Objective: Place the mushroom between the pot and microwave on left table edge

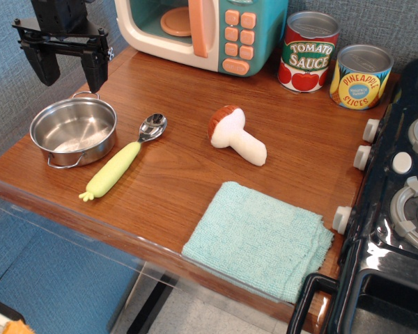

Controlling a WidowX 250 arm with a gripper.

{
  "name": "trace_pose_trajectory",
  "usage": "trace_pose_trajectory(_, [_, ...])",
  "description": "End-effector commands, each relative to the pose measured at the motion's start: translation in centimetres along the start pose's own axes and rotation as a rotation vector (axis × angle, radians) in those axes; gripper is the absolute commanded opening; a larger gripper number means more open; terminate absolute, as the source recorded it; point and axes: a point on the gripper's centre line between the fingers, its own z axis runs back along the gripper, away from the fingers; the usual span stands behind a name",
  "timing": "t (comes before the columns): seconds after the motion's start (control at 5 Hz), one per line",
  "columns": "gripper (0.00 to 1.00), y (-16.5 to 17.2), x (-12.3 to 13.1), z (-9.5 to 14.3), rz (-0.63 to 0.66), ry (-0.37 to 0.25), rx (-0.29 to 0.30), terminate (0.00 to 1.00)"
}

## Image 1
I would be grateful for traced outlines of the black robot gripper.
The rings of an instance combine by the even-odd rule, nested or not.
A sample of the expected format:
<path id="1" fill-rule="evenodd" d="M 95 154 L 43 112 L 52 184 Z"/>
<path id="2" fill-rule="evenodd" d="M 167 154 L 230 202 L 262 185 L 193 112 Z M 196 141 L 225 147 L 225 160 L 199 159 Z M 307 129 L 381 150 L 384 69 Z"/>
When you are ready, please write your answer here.
<path id="1" fill-rule="evenodd" d="M 60 77 L 56 55 L 81 57 L 92 93 L 108 79 L 108 61 L 114 57 L 104 28 L 88 20 L 88 1 L 32 1 L 35 17 L 14 19 L 20 47 L 39 80 L 53 85 Z"/>

